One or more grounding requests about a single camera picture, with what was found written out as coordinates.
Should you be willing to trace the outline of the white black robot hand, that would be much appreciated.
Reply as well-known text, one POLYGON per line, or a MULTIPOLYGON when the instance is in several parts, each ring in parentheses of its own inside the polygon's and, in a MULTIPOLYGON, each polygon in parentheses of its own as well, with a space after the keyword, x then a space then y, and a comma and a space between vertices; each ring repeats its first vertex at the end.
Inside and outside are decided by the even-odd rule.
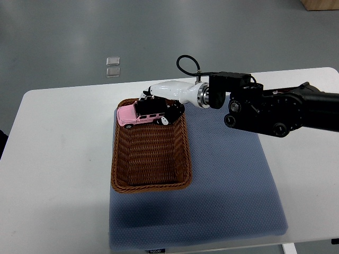
POLYGON ((153 97, 161 97, 175 101, 172 106, 167 107, 167 111, 160 119, 153 122, 158 125, 169 125, 178 120, 184 113, 184 104, 192 103, 196 107, 209 107, 209 85, 208 83, 195 82, 194 84, 183 81, 165 81, 150 86, 144 90, 139 97, 144 101, 153 97))

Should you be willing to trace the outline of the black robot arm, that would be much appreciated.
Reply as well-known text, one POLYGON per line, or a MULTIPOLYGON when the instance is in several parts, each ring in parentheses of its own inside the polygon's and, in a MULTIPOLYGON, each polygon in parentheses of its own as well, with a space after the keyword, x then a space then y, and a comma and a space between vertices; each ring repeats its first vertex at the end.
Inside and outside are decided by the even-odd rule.
POLYGON ((224 123, 229 128, 283 138, 301 127, 338 131, 338 94, 305 82, 265 90, 250 74, 209 75, 209 106, 220 109, 229 93, 224 123))

